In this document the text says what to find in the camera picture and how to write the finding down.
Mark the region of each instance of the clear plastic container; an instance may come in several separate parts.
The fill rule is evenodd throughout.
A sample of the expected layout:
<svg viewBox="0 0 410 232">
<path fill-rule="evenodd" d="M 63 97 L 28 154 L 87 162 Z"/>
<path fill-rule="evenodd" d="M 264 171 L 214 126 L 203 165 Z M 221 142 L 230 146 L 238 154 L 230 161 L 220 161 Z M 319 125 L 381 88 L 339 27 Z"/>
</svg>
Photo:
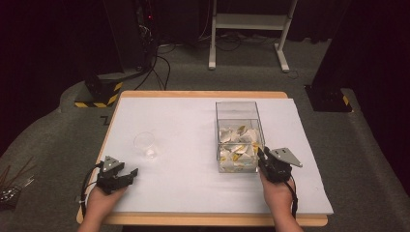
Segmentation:
<svg viewBox="0 0 410 232">
<path fill-rule="evenodd" d="M 258 147 L 265 146 L 255 101 L 216 103 L 217 160 L 220 172 L 256 172 Z"/>
</svg>

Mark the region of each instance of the gray carpet floor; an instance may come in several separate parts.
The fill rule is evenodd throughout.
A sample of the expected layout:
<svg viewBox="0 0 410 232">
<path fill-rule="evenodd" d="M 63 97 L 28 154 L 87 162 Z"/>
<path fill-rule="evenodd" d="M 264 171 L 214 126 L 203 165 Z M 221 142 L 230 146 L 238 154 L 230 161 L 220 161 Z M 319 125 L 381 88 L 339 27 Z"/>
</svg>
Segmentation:
<svg viewBox="0 0 410 232">
<path fill-rule="evenodd" d="M 329 45 L 286 42 L 284 52 L 291 72 L 283 73 L 272 50 L 272 40 L 252 39 L 235 46 L 219 42 L 217 68 L 208 70 L 209 50 L 188 45 L 164 46 L 159 54 L 171 65 L 168 90 L 283 91 L 294 99 L 307 139 L 335 213 L 324 227 L 306 231 L 410 231 L 410 200 L 380 151 L 355 94 L 342 89 L 351 113 L 315 112 L 304 86 L 310 84 Z M 156 72 L 165 79 L 167 65 L 158 60 Z M 134 89 L 143 76 L 124 82 L 121 91 Z M 28 127 L 0 159 L 0 172 L 9 177 L 30 159 L 34 175 L 13 211 L 0 212 L 0 231 L 75 231 L 75 197 L 86 171 L 95 163 L 114 107 L 76 108 L 73 101 L 83 83 L 61 96 L 58 108 Z M 152 73 L 141 90 L 159 90 Z M 135 227 L 135 231 L 246 231 L 244 228 Z M 121 231 L 105 225 L 102 231 Z"/>
</svg>

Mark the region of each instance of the hand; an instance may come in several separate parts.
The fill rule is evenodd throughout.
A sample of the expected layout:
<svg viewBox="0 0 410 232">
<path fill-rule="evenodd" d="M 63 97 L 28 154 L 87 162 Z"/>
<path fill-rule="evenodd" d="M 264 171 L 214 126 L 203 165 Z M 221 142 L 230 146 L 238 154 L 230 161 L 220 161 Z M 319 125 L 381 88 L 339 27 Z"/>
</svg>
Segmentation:
<svg viewBox="0 0 410 232">
<path fill-rule="evenodd" d="M 296 219 L 292 216 L 292 193 L 285 183 L 271 183 L 259 172 L 260 181 L 263 186 L 265 202 L 271 210 L 274 218 L 275 228 L 278 232 L 303 231 Z M 295 189 L 295 183 L 290 179 L 289 186 Z"/>
<path fill-rule="evenodd" d="M 87 214 L 78 228 L 79 231 L 99 231 L 103 220 L 111 213 L 128 187 L 107 195 L 99 187 L 93 187 L 87 201 Z"/>
</svg>

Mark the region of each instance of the transparent plastic cup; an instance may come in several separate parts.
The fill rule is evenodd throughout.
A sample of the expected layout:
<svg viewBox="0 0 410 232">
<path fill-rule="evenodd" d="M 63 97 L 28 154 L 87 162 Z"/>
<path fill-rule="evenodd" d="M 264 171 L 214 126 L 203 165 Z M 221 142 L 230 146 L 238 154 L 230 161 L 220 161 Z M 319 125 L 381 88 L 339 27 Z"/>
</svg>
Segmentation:
<svg viewBox="0 0 410 232">
<path fill-rule="evenodd" d="M 147 159 L 153 159 L 157 156 L 154 144 L 155 136 L 148 131 L 139 133 L 133 140 L 133 146 L 142 152 Z"/>
</svg>

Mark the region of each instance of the white metal stand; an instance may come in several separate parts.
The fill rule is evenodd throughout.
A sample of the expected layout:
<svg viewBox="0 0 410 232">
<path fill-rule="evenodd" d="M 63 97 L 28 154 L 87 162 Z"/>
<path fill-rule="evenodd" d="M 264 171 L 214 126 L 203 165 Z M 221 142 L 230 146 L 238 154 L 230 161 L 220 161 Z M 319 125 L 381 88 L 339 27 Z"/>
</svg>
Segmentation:
<svg viewBox="0 0 410 232">
<path fill-rule="evenodd" d="M 292 22 L 293 13 L 295 12 L 298 0 L 291 0 L 290 9 L 286 15 L 263 15 L 263 14 L 218 14 L 217 0 L 214 0 L 214 9 L 212 17 L 212 35 L 211 46 L 209 53 L 209 69 L 214 70 L 217 67 L 217 51 L 215 46 L 215 38 L 217 28 L 231 29 L 255 29 L 255 30 L 273 30 L 282 31 L 280 42 L 275 43 L 275 51 L 277 52 L 281 69 L 289 72 L 286 58 L 283 54 L 283 45 L 286 41 L 286 36 L 289 31 L 290 23 Z"/>
</svg>

